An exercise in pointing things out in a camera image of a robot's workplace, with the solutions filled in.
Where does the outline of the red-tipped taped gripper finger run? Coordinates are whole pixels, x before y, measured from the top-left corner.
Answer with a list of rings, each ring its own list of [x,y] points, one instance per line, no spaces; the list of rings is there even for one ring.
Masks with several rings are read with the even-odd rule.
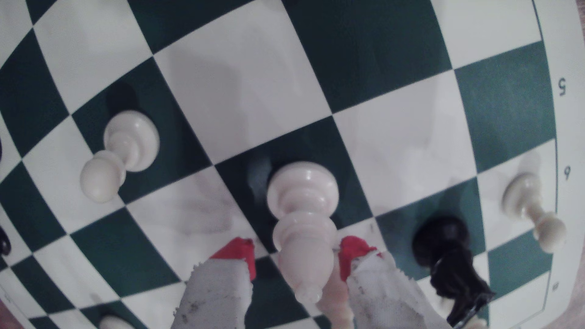
[[[450,328],[393,255],[362,238],[340,241],[340,279],[357,328]]]
[[[253,240],[232,239],[194,266],[172,328],[245,328],[255,277]]]

